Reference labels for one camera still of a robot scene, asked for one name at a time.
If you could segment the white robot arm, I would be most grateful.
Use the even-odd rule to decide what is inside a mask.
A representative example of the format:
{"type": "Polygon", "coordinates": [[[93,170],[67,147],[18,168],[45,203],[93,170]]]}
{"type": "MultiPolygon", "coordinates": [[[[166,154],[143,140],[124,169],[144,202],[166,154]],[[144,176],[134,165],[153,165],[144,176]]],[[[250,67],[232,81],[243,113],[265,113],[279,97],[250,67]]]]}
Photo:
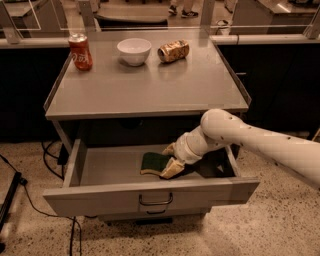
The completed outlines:
{"type": "Polygon", "coordinates": [[[197,128],[181,135],[163,151],[171,158],[160,176],[172,178],[206,153],[231,144],[291,170],[307,184],[320,186],[319,143],[248,125],[221,109],[205,112],[197,128]]]}

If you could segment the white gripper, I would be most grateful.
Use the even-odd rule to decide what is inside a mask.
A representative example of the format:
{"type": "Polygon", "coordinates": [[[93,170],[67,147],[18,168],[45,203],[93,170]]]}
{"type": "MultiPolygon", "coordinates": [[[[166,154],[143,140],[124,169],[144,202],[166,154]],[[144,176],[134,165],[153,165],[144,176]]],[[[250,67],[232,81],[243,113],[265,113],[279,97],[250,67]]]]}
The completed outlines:
{"type": "Polygon", "coordinates": [[[212,151],[213,146],[214,142],[202,132],[184,133],[163,150],[163,155],[174,155],[178,160],[171,157],[160,176],[165,179],[174,177],[184,170],[184,164],[192,165],[200,161],[206,153],[212,151]]]}

